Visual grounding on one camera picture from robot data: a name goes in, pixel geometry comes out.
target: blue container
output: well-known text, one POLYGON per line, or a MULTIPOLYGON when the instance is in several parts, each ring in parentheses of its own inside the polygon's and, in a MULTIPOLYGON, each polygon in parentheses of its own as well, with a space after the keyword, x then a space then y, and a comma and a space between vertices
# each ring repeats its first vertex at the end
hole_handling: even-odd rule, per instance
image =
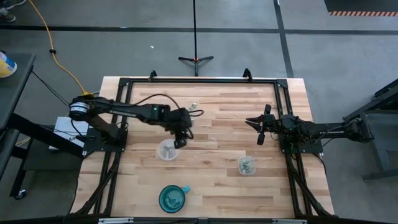
POLYGON ((176 213, 184 206, 184 191, 176 185, 165 187, 159 195, 159 205, 167 213, 176 213))

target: wood grain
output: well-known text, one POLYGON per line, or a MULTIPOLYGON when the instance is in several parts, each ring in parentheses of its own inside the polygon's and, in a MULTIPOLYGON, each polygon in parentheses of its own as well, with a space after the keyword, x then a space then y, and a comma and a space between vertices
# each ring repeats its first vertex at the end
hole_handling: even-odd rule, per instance
MULTIPOLYGON (((104 77, 100 95, 115 99, 120 77, 104 77)), ((311 120, 311 111, 302 79, 288 79, 293 111, 311 120)), ((205 111, 193 121, 195 138, 180 151, 174 161, 158 158, 156 149, 164 139, 172 138, 162 128, 127 119, 129 137, 121 158, 112 216, 120 217, 243 217, 292 218, 294 216, 284 156, 279 142, 266 134, 263 146, 256 144, 257 134, 244 123, 259 116, 265 104, 276 114, 274 87, 267 84, 218 83, 135 83, 131 103, 154 93, 173 97, 181 107, 197 103, 205 111), (257 172, 241 176, 238 159, 252 156, 257 172), (181 211, 168 214, 159 207, 160 191, 167 185, 189 185, 191 191, 181 211)), ((167 103, 155 97, 146 103, 167 103)), ((102 116, 108 122, 111 116, 102 116)), ((96 152, 83 161, 72 211, 90 197, 100 179, 104 154, 96 152)), ((307 183, 314 196, 331 213, 328 184, 323 166, 313 155, 303 155, 307 183)), ((300 206, 304 211, 301 190, 300 206)))

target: yellow cable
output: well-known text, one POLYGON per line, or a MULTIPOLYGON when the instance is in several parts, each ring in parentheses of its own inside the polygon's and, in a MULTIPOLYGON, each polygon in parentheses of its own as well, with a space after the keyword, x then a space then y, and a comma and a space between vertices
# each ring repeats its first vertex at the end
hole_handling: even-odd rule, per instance
MULTIPOLYGON (((47 23, 45 22, 43 16, 41 15, 41 13, 39 12, 39 10, 36 8, 35 4, 33 4, 32 0, 29 0, 30 4, 33 6, 33 8, 35 9, 35 11, 37 12, 37 14, 40 16, 40 18, 42 19, 45 29, 47 30, 47 33, 49 34, 49 39, 50 39, 50 45, 51 45, 51 49, 54 49, 54 45, 52 42, 52 37, 51 37, 51 33, 49 30, 49 27, 47 26, 47 23)), ((54 58, 55 63, 58 65, 58 67, 60 67, 62 70, 64 70, 65 72, 67 72, 71 77, 73 77, 75 79, 75 81, 77 82, 77 84, 79 85, 79 87, 81 88, 81 91, 83 92, 83 95, 89 95, 90 93, 85 91, 85 89, 83 88, 83 86, 80 84, 79 80, 76 78, 76 76, 74 76, 71 72, 69 72, 66 68, 64 68, 62 65, 60 65, 58 63, 58 60, 55 56, 55 53, 51 53, 52 57, 54 58)))

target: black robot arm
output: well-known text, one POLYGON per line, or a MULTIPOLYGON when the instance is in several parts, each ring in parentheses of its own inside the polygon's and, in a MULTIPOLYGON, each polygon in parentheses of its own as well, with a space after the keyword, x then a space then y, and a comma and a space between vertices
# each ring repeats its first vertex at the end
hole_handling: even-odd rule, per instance
POLYGON ((93 95, 78 96, 70 104, 69 117, 74 121, 86 121, 101 132, 101 137, 108 143, 118 141, 120 130, 115 124, 109 124, 98 115, 103 113, 117 114, 137 118, 149 125, 158 125, 175 135, 176 149, 187 145, 192 138, 192 122, 185 108, 170 110, 169 105, 162 104, 127 104, 108 100, 93 95))
POLYGON ((294 146, 316 144, 324 138, 348 138, 357 142, 369 142, 374 139, 365 119, 356 118, 349 122, 327 124, 303 121, 291 114, 276 119, 271 114, 271 105, 266 105, 264 114, 259 117, 246 119, 246 123, 259 133, 259 145, 264 143, 265 132, 281 134, 294 146))

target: gray concrete floor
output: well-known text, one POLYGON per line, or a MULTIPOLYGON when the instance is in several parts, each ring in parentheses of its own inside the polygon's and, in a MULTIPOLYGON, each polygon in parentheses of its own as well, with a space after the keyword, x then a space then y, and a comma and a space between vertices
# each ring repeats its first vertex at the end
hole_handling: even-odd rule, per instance
MULTIPOLYGON (((191 27, 192 5, 186 0, 36 0, 52 25, 191 27)), ((197 1, 198 27, 277 28, 272 0, 197 1)), ((322 0, 280 0, 286 29, 396 30, 398 18, 331 17, 322 0)), ((12 10, 17 24, 41 24, 29 4, 12 10)), ((106 75, 193 75, 178 56, 193 56, 193 34, 150 32, 52 32, 59 61, 89 91, 99 90, 106 75)), ((365 104, 397 78, 398 36, 288 35, 295 77, 304 78, 315 122, 337 122, 365 104)), ((48 53, 44 31, 2 30, 0 48, 37 54, 35 71, 64 98, 80 94, 48 53)), ((201 76, 238 77, 248 67, 255 77, 286 77, 278 34, 198 34, 199 57, 215 58, 201 76)), ((32 121, 52 124, 67 112, 35 77, 30 77, 17 112, 32 121)), ((370 144, 334 140, 325 147, 333 206, 345 218, 398 222, 398 179, 364 183, 376 172, 370 144)), ((76 187, 76 172, 29 172, 20 201, 8 192, 19 165, 11 160, 0 183, 0 219, 63 215, 76 187)))

